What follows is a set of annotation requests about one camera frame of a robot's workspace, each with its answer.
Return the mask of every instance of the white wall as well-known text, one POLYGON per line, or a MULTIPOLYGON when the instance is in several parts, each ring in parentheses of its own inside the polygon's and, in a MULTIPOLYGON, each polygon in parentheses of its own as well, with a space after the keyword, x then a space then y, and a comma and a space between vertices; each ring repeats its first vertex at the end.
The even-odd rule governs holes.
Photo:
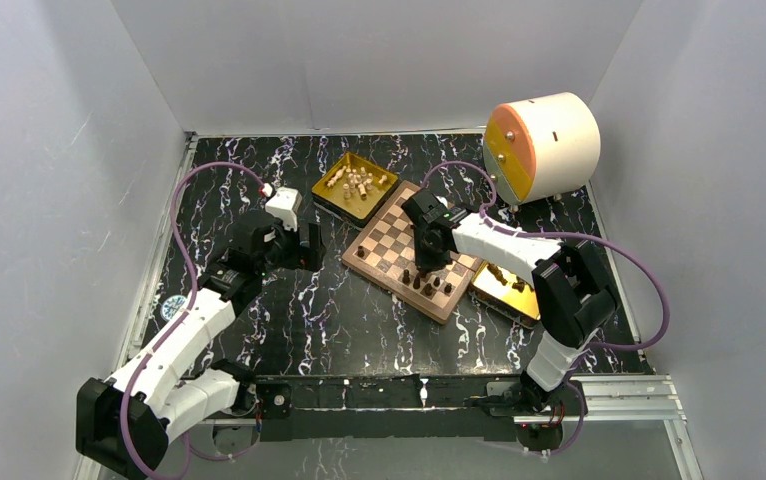
MULTIPOLYGON (((651 353, 705 478, 766 478, 766 2, 646 2, 591 105, 606 231, 667 286, 651 353)), ((650 336, 656 296, 620 271, 650 336)))
POLYGON ((186 130, 484 125, 495 105, 588 100, 641 0, 113 0, 186 130))
POLYGON ((73 475, 183 140, 108 0, 0 0, 0 479, 73 475))

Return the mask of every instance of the robotic arm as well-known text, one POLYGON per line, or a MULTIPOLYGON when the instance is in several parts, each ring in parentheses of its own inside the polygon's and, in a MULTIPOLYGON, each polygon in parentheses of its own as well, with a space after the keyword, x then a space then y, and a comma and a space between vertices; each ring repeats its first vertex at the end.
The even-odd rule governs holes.
POLYGON ((619 307, 619 296, 591 242, 558 242, 499 233, 478 213, 448 209, 427 190, 402 208, 415 227, 420 272, 444 268, 450 252, 483 258, 533 286, 545 332, 521 385, 505 395, 520 410, 540 412, 557 394, 586 344, 619 307))
POLYGON ((196 423, 226 408, 249 409, 253 372, 221 360, 197 379, 180 384, 197 355, 238 317, 262 291, 274 268, 317 271, 324 246, 317 224, 299 225, 301 195, 280 188, 265 211, 238 220, 234 245, 208 262, 198 279, 197 301, 162 348, 153 347, 172 321, 126 365, 106 380, 91 378, 77 394, 77 450, 126 478, 144 478, 123 444, 118 426, 121 400, 141 359, 152 358, 139 374, 130 400, 130 434, 142 460, 155 469, 168 444, 196 423))

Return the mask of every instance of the gray floor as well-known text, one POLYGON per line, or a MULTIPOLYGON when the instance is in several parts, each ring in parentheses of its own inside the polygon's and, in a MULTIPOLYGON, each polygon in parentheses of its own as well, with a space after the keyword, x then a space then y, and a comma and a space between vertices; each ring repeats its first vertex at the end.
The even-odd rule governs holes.
MULTIPOLYGON (((574 428, 574 422, 565 422, 574 428)), ((193 432, 193 445, 211 447, 212 427, 193 432)), ((219 435, 219 445, 250 443, 250 432, 219 435)), ((472 438, 322 439, 264 443, 231 462, 193 458, 186 479, 679 479, 663 422, 588 422, 574 448, 547 462, 523 457, 517 444, 472 438)), ((239 445, 228 451, 239 449, 239 445)), ((175 442, 160 471, 180 471, 183 451, 175 442)), ((104 472, 102 480, 122 477, 104 472)))

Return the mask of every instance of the black marble table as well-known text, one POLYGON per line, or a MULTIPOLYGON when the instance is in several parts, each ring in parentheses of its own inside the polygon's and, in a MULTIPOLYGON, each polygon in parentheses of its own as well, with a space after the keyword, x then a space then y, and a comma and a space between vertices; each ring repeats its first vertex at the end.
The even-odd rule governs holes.
MULTIPOLYGON (((327 256, 324 268, 314 274, 276 271, 268 275, 262 295, 207 347, 188 373, 197 374, 221 358, 272 375, 511 373, 525 367, 539 343, 539 327, 524 329, 467 295, 449 323, 441 326, 342 265, 340 254, 358 230, 317 210, 310 189, 348 151, 416 184, 432 165, 445 160, 482 166, 481 136, 476 134, 200 139, 194 166, 213 161, 241 163, 266 182, 300 190, 305 196, 301 218, 321 223, 327 256)), ((442 169, 430 188, 449 200, 475 206, 489 195, 479 175, 465 168, 442 169)), ((178 221, 198 268, 203 268, 213 245, 226 244, 239 214, 261 208, 262 203, 255 183, 238 172, 216 169, 194 179, 181 202, 178 221)), ((498 207, 491 214, 528 231, 599 235, 585 188, 565 194, 558 202, 533 202, 514 216, 498 207)), ((171 245, 146 339, 165 324, 163 310, 167 316, 174 297, 188 291, 184 272, 180 253, 171 245)), ((623 311, 608 322, 599 339, 632 342, 623 311)), ((580 371, 651 373, 636 353, 601 350, 586 354, 580 371)))

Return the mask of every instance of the chessboard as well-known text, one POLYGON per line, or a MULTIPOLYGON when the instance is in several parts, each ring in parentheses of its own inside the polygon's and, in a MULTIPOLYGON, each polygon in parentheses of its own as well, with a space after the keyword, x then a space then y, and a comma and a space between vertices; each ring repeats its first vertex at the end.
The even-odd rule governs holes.
POLYGON ((450 265, 417 277, 412 224, 401 205, 418 190, 401 182, 342 255, 342 263, 444 325, 482 261, 451 254, 450 265))

